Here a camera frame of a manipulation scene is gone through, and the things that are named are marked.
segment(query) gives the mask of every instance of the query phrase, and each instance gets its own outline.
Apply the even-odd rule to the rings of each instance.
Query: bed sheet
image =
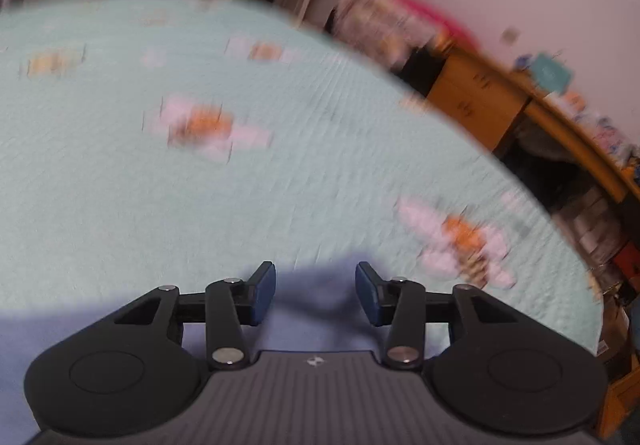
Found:
[[[255,43],[278,60],[249,59]],[[501,230],[515,284],[486,290],[596,349],[586,269],[521,185],[446,118],[405,107],[404,84],[285,15],[242,0],[41,4],[0,16],[0,78],[0,443],[34,428],[30,360],[160,284],[202,291],[268,260],[305,298],[318,269],[350,281],[366,259],[449,292],[460,280],[425,268],[401,198]],[[154,122],[185,103],[221,105],[239,138],[167,144]],[[446,345],[429,330],[431,354]]]

